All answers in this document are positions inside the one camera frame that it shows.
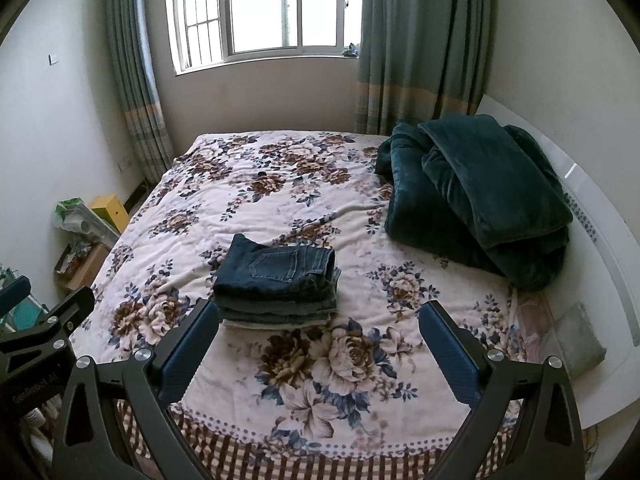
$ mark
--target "baseboard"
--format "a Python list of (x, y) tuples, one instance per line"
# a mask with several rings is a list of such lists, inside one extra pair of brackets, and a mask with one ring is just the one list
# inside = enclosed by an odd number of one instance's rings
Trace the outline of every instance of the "baseboard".
[(138, 185), (138, 187), (133, 190), (133, 193), (131, 193), (131, 196), (127, 198), (127, 201), (124, 203), (124, 211), (126, 211), (127, 213), (130, 213), (131, 210), (133, 209), (133, 206), (135, 206), (138, 202), (140, 202), (140, 199), (145, 195), (148, 189), (149, 189), (149, 185), (146, 183), (146, 180), (143, 180)]

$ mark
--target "white headboard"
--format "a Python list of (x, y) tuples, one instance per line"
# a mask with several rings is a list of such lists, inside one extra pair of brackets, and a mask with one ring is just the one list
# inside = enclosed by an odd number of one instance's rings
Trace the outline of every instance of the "white headboard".
[(539, 143), (574, 212), (560, 276), (544, 293), (552, 314), (584, 303), (605, 360), (573, 383), (583, 428), (640, 397), (640, 246), (593, 180), (553, 141), (485, 95), (476, 114), (527, 130)]

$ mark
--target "teal comforter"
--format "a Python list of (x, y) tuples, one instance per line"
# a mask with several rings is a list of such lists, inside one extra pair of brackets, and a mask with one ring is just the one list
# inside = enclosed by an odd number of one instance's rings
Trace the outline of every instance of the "teal comforter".
[(376, 173), (394, 184), (391, 238), (503, 274), (523, 290), (558, 275), (572, 214), (525, 130), (489, 116), (399, 123), (380, 145)]

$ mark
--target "wall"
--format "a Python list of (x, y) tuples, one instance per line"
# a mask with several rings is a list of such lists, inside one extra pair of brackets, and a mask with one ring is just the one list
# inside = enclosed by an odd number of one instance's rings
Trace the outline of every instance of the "wall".
[[(0, 45), (0, 262), (56, 303), (58, 200), (126, 200), (142, 180), (120, 112), (105, 0), (31, 0)], [(49, 66), (47, 56), (60, 62)], [(120, 173), (117, 163), (134, 163)]]
[(487, 93), (565, 150), (640, 240), (640, 53), (605, 0), (496, 0)]
[(206, 132), (352, 131), (357, 60), (267, 59), (174, 74), (164, 0), (146, 0), (167, 130), (183, 153)]

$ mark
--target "wall outlet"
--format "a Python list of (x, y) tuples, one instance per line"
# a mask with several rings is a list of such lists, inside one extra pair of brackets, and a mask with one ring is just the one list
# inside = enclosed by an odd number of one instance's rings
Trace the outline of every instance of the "wall outlet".
[(124, 156), (122, 160), (118, 163), (118, 169), (120, 173), (124, 173), (131, 167), (131, 159), (128, 156)]

